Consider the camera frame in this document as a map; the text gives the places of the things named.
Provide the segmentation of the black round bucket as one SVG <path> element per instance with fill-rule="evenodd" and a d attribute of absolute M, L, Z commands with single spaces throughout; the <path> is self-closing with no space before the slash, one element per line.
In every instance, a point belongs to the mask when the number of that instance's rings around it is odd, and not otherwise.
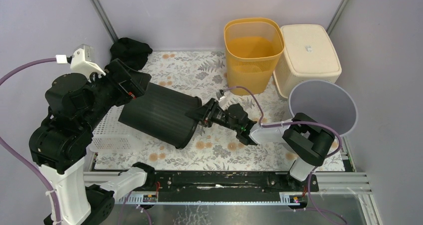
<path fill-rule="evenodd" d="M 149 83 L 145 94 L 123 107 L 118 121 L 176 149 L 192 139 L 198 122 L 186 112 L 202 106 L 202 100 L 158 84 Z"/>

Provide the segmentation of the white perforated basket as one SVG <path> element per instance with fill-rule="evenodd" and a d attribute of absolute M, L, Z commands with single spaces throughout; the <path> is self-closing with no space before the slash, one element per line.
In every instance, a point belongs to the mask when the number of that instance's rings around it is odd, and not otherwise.
<path fill-rule="evenodd" d="M 142 132 L 118 121 L 123 106 L 112 107 L 93 131 L 89 150 L 95 153 L 136 152 L 145 138 Z"/>

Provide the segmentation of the yellow plastic waste basket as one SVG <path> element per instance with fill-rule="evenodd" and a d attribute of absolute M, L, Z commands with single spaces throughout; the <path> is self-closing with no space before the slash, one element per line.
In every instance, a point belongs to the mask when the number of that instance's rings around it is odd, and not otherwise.
<path fill-rule="evenodd" d="M 280 28 L 271 19 L 241 18 L 228 22 L 223 31 L 227 83 L 234 95 L 262 93 L 285 49 Z"/>

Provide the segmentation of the grey bucket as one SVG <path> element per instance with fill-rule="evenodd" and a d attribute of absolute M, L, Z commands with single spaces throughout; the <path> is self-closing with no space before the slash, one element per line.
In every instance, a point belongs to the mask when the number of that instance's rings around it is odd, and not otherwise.
<path fill-rule="evenodd" d="M 288 109 L 292 116 L 301 112 L 329 126 L 340 137 L 350 134 L 358 122 L 358 109 L 350 94 L 324 80 L 297 84 L 288 96 Z"/>

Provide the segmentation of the cream large container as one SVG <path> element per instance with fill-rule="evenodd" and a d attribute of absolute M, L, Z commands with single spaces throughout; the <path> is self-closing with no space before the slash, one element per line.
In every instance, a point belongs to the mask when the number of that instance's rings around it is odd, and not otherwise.
<path fill-rule="evenodd" d="M 306 80 L 335 83 L 342 73 L 335 47 L 325 28 L 318 24 L 291 24 L 280 28 L 285 48 L 273 72 L 279 95 Z"/>

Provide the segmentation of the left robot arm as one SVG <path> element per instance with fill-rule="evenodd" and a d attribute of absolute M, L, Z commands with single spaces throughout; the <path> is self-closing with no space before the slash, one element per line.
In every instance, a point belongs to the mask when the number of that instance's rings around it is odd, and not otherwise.
<path fill-rule="evenodd" d="M 72 72 L 53 81 L 45 93 L 48 115 L 29 140 L 32 159 L 50 184 L 51 202 L 59 205 L 45 224 L 98 225 L 116 200 L 156 185 L 154 168 L 141 162 L 102 184 L 86 186 L 83 176 L 95 128 L 111 108 L 143 96 L 150 80 L 115 59 L 102 74 Z"/>

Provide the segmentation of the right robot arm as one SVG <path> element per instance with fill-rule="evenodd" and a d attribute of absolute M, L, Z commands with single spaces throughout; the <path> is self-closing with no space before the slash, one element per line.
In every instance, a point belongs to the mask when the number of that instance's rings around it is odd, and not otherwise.
<path fill-rule="evenodd" d="M 295 114 L 291 120 L 259 124 L 249 119 L 240 104 L 222 109 L 216 99 L 191 109 L 186 116 L 204 127 L 218 124 L 236 132 L 236 138 L 245 145 L 285 142 L 298 158 L 291 166 L 286 184 L 298 191 L 315 168 L 323 165 L 328 152 L 339 134 L 332 128 L 317 123 L 304 113 Z"/>

